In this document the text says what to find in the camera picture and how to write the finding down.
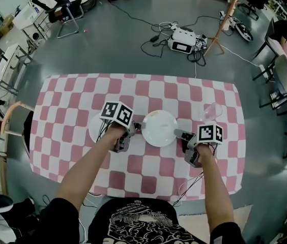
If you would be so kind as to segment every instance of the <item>hand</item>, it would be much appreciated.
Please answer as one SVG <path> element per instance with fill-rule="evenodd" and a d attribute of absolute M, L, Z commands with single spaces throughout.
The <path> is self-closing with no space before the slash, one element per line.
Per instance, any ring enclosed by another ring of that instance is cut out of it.
<path fill-rule="evenodd" d="M 203 159 L 206 159 L 206 158 L 210 158 L 213 156 L 211 150 L 210 150 L 210 147 L 207 145 L 207 144 L 199 144 L 197 147 L 196 147 L 196 150 L 198 151 L 199 153 L 199 159 L 198 159 L 198 162 L 202 162 Z"/>
<path fill-rule="evenodd" d="M 112 125 L 109 126 L 104 136 L 110 136 L 113 140 L 117 140 L 125 134 L 125 127 L 119 125 L 116 122 L 113 122 Z"/>

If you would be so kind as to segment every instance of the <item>pink and white tablecloth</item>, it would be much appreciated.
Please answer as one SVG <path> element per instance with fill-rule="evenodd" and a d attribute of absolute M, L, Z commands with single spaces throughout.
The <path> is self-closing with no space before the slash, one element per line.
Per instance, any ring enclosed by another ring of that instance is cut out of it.
<path fill-rule="evenodd" d="M 194 133 L 201 124 L 199 113 L 213 102 L 221 104 L 223 114 L 216 121 L 224 128 L 224 143 L 218 146 L 217 164 L 229 193 L 241 188 L 245 127 L 236 87 L 219 81 L 173 76 L 71 74 L 46 78 L 32 123 L 32 170 L 61 182 L 67 171 L 94 145 L 88 126 L 106 100 L 122 101 L 131 107 L 135 121 L 142 121 L 151 111 L 166 110 L 177 119 L 180 129 Z M 200 173 L 200 169 L 184 161 L 180 140 L 158 148 L 136 134 L 127 152 L 108 153 L 91 192 L 177 200 L 179 186 Z M 204 197 L 201 179 L 183 200 Z"/>

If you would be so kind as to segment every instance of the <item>wooden pole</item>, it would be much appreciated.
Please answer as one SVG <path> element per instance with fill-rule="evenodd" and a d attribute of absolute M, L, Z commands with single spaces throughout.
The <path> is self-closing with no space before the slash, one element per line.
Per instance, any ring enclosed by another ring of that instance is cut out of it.
<path fill-rule="evenodd" d="M 229 17 L 229 14 L 232 12 L 232 9 L 233 9 L 235 3 L 236 3 L 236 0 L 232 0 L 231 5 L 229 6 L 229 9 L 228 9 L 228 11 L 227 11 L 227 13 L 226 13 L 226 15 L 225 15 L 225 17 L 224 17 L 224 19 L 223 19 L 223 22 L 222 22 L 221 25 L 220 25 L 220 27 L 219 27 L 219 29 L 218 29 L 218 32 L 216 33 L 215 37 L 209 38 L 210 40 L 212 40 L 212 42 L 211 42 L 211 45 L 210 45 L 210 46 L 208 47 L 208 49 L 206 50 L 204 56 L 206 56 L 206 54 L 207 54 L 207 52 L 209 51 L 209 49 L 210 49 L 215 43 L 219 46 L 220 50 L 221 50 L 222 53 L 224 54 L 223 48 L 222 48 L 222 47 L 220 46 L 220 44 L 218 43 L 218 36 L 220 35 L 220 32 L 222 31 L 224 25 L 226 24 L 226 21 L 227 21 L 227 19 L 228 19 L 228 17 Z"/>

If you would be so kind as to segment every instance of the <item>white plate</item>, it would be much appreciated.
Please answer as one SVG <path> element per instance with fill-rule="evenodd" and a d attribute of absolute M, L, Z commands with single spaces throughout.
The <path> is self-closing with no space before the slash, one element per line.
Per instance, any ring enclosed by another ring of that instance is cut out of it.
<path fill-rule="evenodd" d="M 91 122 L 89 123 L 89 127 L 88 127 L 89 135 L 91 136 L 91 139 L 94 143 L 96 143 L 102 123 L 103 123 L 103 120 L 99 118 L 99 114 L 94 116 Z"/>
<path fill-rule="evenodd" d="M 176 138 L 174 129 L 178 128 L 178 123 L 167 111 L 156 110 L 149 113 L 143 119 L 142 125 L 144 139 L 153 146 L 167 146 Z"/>

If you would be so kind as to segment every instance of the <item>gray floor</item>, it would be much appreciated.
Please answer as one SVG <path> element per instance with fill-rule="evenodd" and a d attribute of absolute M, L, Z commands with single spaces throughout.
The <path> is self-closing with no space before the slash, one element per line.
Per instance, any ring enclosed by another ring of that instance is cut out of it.
<path fill-rule="evenodd" d="M 227 9 L 225 0 L 119 0 L 116 4 L 131 15 L 151 23 L 177 21 L 180 25 L 194 23 L 198 15 L 218 17 L 219 10 Z M 237 32 L 220 36 L 220 43 L 246 59 L 262 45 L 269 21 L 260 12 L 254 21 L 236 11 L 236 16 L 253 29 L 254 41 L 245 42 Z M 194 65 L 186 55 L 164 48 L 162 59 L 149 57 L 140 45 L 155 34 L 150 26 L 112 7 L 106 0 L 97 3 L 85 18 L 79 20 L 80 32 L 61 40 L 53 37 L 37 50 L 20 87 L 18 100 L 35 106 L 42 82 L 48 75 L 69 73 L 144 73 L 194 77 Z M 193 26 L 196 34 L 212 37 L 219 27 L 218 21 L 201 18 Z M 158 48 L 150 48 L 151 53 Z M 267 49 L 256 63 L 268 63 L 273 55 Z M 253 204 L 243 232 L 247 243 L 262 235 L 266 243 L 278 232 L 287 212 L 287 171 L 283 169 L 282 156 L 287 138 L 284 129 L 287 117 L 276 116 L 271 107 L 259 109 L 259 101 L 268 100 L 269 87 L 263 80 L 252 81 L 259 70 L 228 51 L 222 55 L 218 47 L 206 57 L 207 65 L 197 68 L 197 78 L 231 82 L 238 88 L 246 127 L 246 163 L 242 189 L 231 196 L 234 206 Z M 11 120 L 12 128 L 22 129 L 26 111 L 18 110 Z M 33 174 L 20 138 L 9 139 L 8 187 L 12 198 L 20 201 L 32 196 L 43 205 L 42 195 L 53 198 L 58 183 Z M 99 204 L 100 198 L 91 198 Z M 204 212 L 204 201 L 184 202 L 178 214 Z M 95 209 L 83 207 L 80 218 L 87 227 Z"/>

